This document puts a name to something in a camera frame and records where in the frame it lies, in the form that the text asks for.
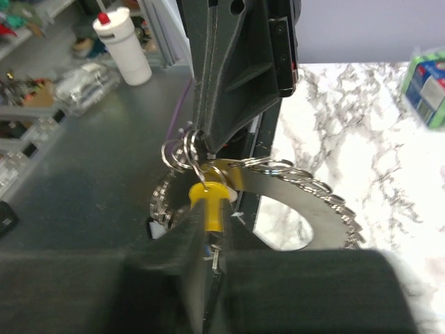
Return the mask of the yellow key tag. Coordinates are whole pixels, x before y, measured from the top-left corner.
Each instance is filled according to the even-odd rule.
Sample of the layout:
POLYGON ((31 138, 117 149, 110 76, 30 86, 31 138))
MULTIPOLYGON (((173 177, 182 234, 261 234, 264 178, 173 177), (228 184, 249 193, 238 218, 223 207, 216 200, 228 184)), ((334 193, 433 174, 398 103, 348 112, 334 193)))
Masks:
POLYGON ((191 209, 201 200, 204 201, 204 230, 206 232, 222 232, 222 200, 229 200, 229 188, 219 182, 204 182, 194 184, 188 197, 191 209))

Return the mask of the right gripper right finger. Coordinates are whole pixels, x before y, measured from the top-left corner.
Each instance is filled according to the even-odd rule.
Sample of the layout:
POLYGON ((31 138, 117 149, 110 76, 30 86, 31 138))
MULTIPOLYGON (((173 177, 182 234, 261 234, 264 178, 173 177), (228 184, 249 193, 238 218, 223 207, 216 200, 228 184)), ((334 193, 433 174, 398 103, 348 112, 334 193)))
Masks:
POLYGON ((222 205, 222 280, 206 333, 417 333, 393 266, 373 250, 278 252, 222 205))

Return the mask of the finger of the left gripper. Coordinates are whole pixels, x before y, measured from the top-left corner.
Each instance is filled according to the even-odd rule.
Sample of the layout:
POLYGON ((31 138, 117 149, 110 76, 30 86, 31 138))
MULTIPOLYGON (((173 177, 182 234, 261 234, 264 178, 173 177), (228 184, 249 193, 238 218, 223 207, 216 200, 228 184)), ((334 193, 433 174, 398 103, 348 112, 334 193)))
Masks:
POLYGON ((204 71, 204 134, 217 153, 242 127, 278 102, 265 1, 219 1, 209 11, 204 71))
POLYGON ((207 102, 212 96, 208 90, 218 7, 209 6, 208 1, 182 1, 182 8, 195 78, 193 122, 196 129, 207 133, 207 102))

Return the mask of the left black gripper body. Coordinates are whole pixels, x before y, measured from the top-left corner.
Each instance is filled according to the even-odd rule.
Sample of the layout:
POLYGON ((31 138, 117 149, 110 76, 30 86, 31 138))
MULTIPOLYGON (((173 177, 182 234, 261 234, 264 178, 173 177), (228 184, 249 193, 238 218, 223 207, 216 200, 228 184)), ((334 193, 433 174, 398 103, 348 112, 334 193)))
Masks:
POLYGON ((277 85, 280 97, 289 97, 295 92, 298 81, 296 24, 300 18, 301 1, 267 1, 267 5, 277 85))

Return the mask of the black key tag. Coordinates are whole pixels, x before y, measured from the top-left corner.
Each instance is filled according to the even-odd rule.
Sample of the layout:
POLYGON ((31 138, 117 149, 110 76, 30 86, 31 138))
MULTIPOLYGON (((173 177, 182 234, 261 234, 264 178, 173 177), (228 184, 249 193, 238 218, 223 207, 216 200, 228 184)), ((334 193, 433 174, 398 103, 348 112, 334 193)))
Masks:
POLYGON ((146 219, 145 228, 149 240, 159 239, 166 233, 166 228, 151 216, 146 219))

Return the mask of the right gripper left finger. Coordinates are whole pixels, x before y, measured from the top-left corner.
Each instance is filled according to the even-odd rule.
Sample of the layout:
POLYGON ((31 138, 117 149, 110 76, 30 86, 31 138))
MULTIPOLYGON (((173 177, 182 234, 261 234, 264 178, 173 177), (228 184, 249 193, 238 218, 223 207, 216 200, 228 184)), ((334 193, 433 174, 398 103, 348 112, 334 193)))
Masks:
POLYGON ((201 333, 204 205, 140 250, 72 248, 73 227, 1 236, 2 333, 201 333))

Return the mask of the metal keyring holder with rings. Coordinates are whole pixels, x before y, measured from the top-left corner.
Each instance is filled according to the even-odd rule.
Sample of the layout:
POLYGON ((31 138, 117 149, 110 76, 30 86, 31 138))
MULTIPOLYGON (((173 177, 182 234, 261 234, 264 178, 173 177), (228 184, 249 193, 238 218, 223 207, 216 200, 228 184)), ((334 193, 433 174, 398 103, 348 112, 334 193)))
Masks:
POLYGON ((268 156, 212 159, 202 147, 198 130, 166 141, 161 158, 168 173, 152 194, 149 214, 165 228, 177 225, 190 209, 193 186, 201 188, 206 196, 220 187, 220 198, 229 198, 234 192, 251 193, 295 210, 312 233, 305 250, 358 249, 364 243, 362 227, 346 201, 291 161, 268 156))

